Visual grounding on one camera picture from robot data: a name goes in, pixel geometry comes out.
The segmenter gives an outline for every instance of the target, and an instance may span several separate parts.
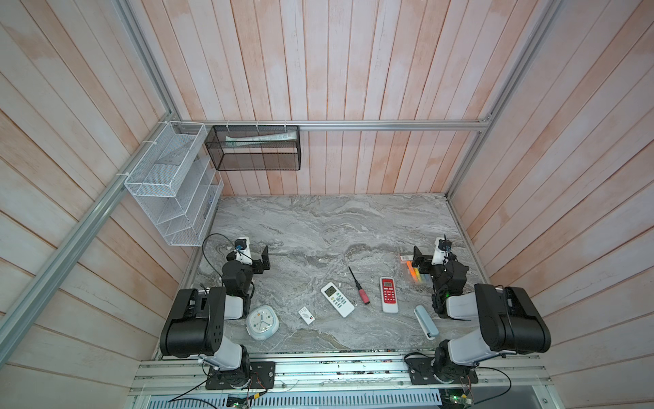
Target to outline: white card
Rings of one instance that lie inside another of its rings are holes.
[[[309,309],[306,308],[306,307],[302,307],[302,309],[300,311],[298,311],[298,314],[300,315],[300,317],[302,317],[304,322],[306,322],[307,324],[311,324],[313,321],[316,320],[313,317],[313,314],[311,312],[309,312]]]

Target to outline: red screwdriver handle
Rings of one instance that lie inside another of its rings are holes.
[[[359,290],[359,295],[361,296],[361,299],[364,301],[365,305],[370,304],[370,300],[368,300],[368,296],[366,292],[363,289]]]

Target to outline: white wire organizer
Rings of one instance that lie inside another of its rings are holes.
[[[200,246],[222,192],[211,158],[194,160],[206,135],[203,124],[168,124],[125,182],[169,245]]]

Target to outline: gray marble surface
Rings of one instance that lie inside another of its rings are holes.
[[[254,276],[252,307],[267,304],[279,317],[271,338],[253,340],[245,320],[226,321],[225,335],[250,352],[335,351],[433,348],[442,339],[456,338],[475,328],[475,321],[438,318],[431,307],[431,284],[415,283],[401,254],[417,245],[431,254],[438,236],[447,235],[453,253],[470,266],[467,290],[483,282],[466,249],[445,198],[437,194],[341,196],[253,196],[220,199],[211,232],[231,240],[249,236],[253,258],[269,246],[271,270]],[[218,270],[232,243],[220,236],[207,242],[205,253]],[[364,305],[347,266],[370,297]],[[400,312],[381,311],[379,278],[393,277]],[[335,283],[355,305],[346,318],[320,293]],[[220,285],[220,278],[202,260],[194,285]],[[427,340],[413,309],[422,304],[440,331]],[[315,321],[298,314],[306,306]]]

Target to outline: white remote control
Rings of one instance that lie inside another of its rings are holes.
[[[322,292],[322,295],[324,295],[327,300],[332,303],[336,311],[338,311],[338,313],[341,314],[343,318],[347,317],[348,314],[354,311],[354,306],[352,303],[347,298],[345,298],[343,293],[341,293],[341,291],[336,288],[334,283],[327,283],[327,285],[324,286],[320,291]]]
[[[390,277],[379,278],[381,287],[381,310],[389,313],[399,312],[398,299],[395,294],[395,280]]]

